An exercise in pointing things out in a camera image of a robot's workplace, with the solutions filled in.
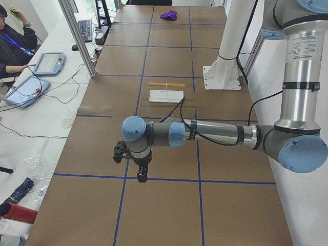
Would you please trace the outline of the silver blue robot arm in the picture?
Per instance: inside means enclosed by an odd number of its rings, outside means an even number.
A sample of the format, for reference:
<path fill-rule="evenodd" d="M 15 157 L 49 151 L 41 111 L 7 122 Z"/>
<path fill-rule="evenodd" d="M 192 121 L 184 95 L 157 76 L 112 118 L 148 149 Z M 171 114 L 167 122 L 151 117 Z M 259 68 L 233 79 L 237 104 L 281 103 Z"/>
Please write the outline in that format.
<path fill-rule="evenodd" d="M 152 147 L 180 147 L 186 140 L 207 140 L 221 146 L 247 146 L 265 152 L 284 168 L 309 173 L 327 159 L 327 145 L 315 122 L 327 1 L 266 1 L 262 36 L 286 38 L 280 119 L 272 126 L 221 124 L 171 115 L 159 122 L 130 116 L 121 124 L 122 137 L 114 161 L 131 159 L 137 179 L 146 182 Z"/>

